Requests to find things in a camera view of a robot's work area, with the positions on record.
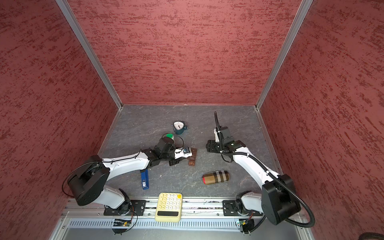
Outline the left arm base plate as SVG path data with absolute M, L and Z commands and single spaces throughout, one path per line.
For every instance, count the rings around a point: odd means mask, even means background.
M 146 200 L 125 200 L 117 209 L 105 206 L 104 216 L 142 216 L 146 207 Z

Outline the brown weekly pill organizer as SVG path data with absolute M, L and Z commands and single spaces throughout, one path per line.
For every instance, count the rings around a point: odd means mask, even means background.
M 189 160 L 188 164 L 191 167 L 194 167 L 196 165 L 197 152 L 198 152 L 198 149 L 191 148 L 192 155 L 188 157 L 188 160 Z

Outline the green capped pill bottle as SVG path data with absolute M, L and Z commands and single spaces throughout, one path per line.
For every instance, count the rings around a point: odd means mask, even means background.
M 171 133 L 168 133 L 168 134 L 166 134 L 166 137 L 168 137 L 168 138 L 170 138 L 170 139 L 174 140 L 174 135 L 173 135 L 173 134 L 171 134 Z

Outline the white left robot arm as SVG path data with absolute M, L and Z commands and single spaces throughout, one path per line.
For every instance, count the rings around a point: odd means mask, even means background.
M 132 211 L 130 198 L 122 189 L 107 186 L 107 181 L 133 171 L 144 173 L 163 161 L 176 165 L 192 156 L 191 148 L 177 148 L 175 141 L 165 136 L 153 149 L 139 150 L 133 155 L 110 159 L 91 156 L 69 175 L 67 185 L 78 206 L 96 203 L 125 216 Z

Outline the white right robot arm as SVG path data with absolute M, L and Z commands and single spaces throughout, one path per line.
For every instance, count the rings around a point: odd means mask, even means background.
M 237 208 L 241 212 L 257 211 L 263 213 L 274 225 L 287 220 L 301 211 L 301 204 L 289 191 L 278 184 L 277 178 L 287 184 L 294 192 L 293 181 L 290 177 L 280 176 L 258 160 L 246 145 L 235 141 L 227 127 L 214 129 L 215 139 L 206 144 L 209 153 L 221 154 L 232 162 L 240 165 L 258 184 L 261 194 L 243 192 L 237 195 Z

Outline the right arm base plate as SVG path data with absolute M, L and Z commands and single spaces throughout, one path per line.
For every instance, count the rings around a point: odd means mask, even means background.
M 251 215 L 256 217 L 261 217 L 263 215 L 258 211 L 245 209 L 245 207 L 243 206 L 240 200 L 234 200 L 234 201 L 224 200 L 222 204 L 223 204 L 223 213 L 224 213 L 224 216 L 226 217 L 229 217 L 229 216 L 250 217 Z

